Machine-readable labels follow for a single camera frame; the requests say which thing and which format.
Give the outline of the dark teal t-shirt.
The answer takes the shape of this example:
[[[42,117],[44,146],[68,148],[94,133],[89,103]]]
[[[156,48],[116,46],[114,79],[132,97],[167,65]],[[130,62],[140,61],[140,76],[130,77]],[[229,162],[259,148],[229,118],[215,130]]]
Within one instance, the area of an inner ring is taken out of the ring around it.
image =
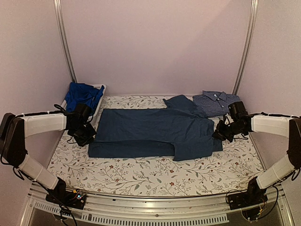
[[[165,108],[103,109],[90,158],[172,156],[174,161],[222,151],[214,122],[184,95],[165,99]]]

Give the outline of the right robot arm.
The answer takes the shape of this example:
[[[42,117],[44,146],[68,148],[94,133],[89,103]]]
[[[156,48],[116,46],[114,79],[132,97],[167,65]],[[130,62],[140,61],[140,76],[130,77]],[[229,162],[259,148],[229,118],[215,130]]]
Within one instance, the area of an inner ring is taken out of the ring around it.
[[[280,158],[262,174],[248,182],[247,190],[239,194],[239,198],[247,205],[265,200],[267,188],[286,180],[301,170],[301,118],[294,115],[254,113],[249,114],[244,103],[234,102],[229,105],[231,122],[220,120],[213,133],[219,140],[232,142],[235,135],[244,136],[250,133],[267,134],[286,139],[288,148],[284,157]]]

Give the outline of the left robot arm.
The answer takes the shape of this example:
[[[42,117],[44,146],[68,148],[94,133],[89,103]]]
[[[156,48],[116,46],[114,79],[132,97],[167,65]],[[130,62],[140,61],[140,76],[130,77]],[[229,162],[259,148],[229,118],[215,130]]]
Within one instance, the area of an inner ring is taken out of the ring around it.
[[[30,178],[40,184],[59,204],[66,204],[70,194],[66,183],[33,159],[26,150],[28,137],[52,131],[67,131],[78,146],[94,140],[96,131],[91,125],[92,109],[78,104],[68,112],[60,105],[56,111],[14,115],[6,113],[0,124],[0,162],[13,168],[21,180]]]

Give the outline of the folded blue checkered shirt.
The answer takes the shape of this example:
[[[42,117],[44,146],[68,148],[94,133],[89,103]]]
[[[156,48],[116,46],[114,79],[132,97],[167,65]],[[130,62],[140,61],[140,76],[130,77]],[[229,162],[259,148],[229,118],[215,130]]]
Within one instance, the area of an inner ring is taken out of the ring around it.
[[[204,91],[192,97],[208,118],[223,116],[229,113],[229,105],[241,101],[240,97],[218,91]]]

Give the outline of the floral patterned table mat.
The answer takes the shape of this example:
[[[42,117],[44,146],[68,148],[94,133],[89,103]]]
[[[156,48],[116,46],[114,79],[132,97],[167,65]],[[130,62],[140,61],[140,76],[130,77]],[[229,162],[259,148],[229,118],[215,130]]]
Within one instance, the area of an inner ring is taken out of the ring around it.
[[[195,196],[245,190],[264,168],[250,139],[223,142],[210,157],[175,162],[171,157],[90,158],[63,134],[48,170],[68,187],[133,196]]]

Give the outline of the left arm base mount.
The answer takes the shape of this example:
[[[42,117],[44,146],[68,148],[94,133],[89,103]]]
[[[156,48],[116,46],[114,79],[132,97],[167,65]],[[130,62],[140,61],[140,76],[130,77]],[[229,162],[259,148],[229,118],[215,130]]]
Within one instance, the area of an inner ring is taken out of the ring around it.
[[[65,189],[61,190],[50,190],[46,195],[46,201],[65,205],[70,208],[83,210],[87,199],[87,194],[79,189],[68,191]]]

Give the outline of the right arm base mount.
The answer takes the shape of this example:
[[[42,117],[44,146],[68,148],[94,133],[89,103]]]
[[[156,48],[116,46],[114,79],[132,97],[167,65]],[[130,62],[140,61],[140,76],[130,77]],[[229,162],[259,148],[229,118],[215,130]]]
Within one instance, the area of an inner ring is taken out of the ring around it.
[[[236,190],[236,193],[227,192],[225,201],[229,205],[230,210],[241,209],[266,202],[268,200],[266,191],[267,189],[260,189],[255,192],[239,190]]]

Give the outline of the left aluminium frame post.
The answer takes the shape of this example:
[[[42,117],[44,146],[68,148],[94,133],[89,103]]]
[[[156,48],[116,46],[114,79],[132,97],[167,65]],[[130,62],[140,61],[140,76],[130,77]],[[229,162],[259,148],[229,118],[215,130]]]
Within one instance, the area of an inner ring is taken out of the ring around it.
[[[54,0],[53,3],[54,3],[54,9],[55,9],[55,16],[56,16],[56,20],[57,20],[57,27],[58,27],[58,31],[59,31],[59,35],[60,35],[60,39],[61,39],[61,43],[62,43],[63,53],[64,53],[65,61],[67,64],[67,69],[68,69],[71,81],[77,82],[77,78],[76,78],[76,74],[74,71],[73,62],[72,62],[72,58],[71,58],[71,53],[70,53],[70,49],[69,49],[69,45],[68,45],[68,41],[67,41],[66,30],[65,30],[65,26],[64,26],[61,1]]]

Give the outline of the aluminium frame post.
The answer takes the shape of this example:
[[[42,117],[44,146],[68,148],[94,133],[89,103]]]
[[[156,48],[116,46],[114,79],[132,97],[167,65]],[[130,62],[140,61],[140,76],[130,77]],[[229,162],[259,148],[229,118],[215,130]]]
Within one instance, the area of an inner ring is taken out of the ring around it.
[[[62,43],[63,53],[64,53],[65,61],[67,64],[67,69],[68,69],[71,81],[77,82],[77,78],[76,78],[76,74],[74,71],[73,62],[72,62],[72,58],[71,58],[71,53],[70,53],[70,49],[69,49],[69,45],[68,45],[68,41],[67,41],[66,30],[65,30],[65,26],[64,26],[61,1],[54,0],[53,3],[54,3],[54,9],[55,9],[55,16],[56,16],[56,20],[57,20],[57,27],[58,27],[58,31],[59,31],[59,35],[60,35],[60,39],[61,39],[61,43]]]
[[[253,33],[254,33],[255,25],[256,25],[258,3],[259,3],[258,0],[251,1],[250,15],[249,15],[249,21],[248,21],[247,31],[246,31],[246,39],[245,39],[242,57],[241,57],[239,68],[238,68],[238,74],[237,74],[234,88],[232,91],[233,95],[238,95],[239,88],[240,88],[240,85],[241,85],[241,82],[243,79],[244,71],[246,68],[247,58],[248,58],[249,51],[251,48]]]

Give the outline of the right aluminium frame post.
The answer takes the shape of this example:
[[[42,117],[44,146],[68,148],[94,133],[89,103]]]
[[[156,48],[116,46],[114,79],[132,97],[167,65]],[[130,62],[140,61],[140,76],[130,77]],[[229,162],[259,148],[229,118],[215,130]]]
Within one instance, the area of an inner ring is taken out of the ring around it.
[[[233,95],[238,95],[239,88],[240,88],[240,85],[241,85],[241,82],[243,79],[244,71],[246,68],[247,58],[248,58],[249,51],[251,48],[253,33],[254,33],[255,25],[256,25],[258,3],[259,3],[258,0],[251,1],[250,15],[249,15],[249,21],[248,21],[247,31],[246,31],[246,39],[245,39],[242,57],[241,57],[239,68],[238,68],[238,74],[237,74],[234,88],[232,91]]]

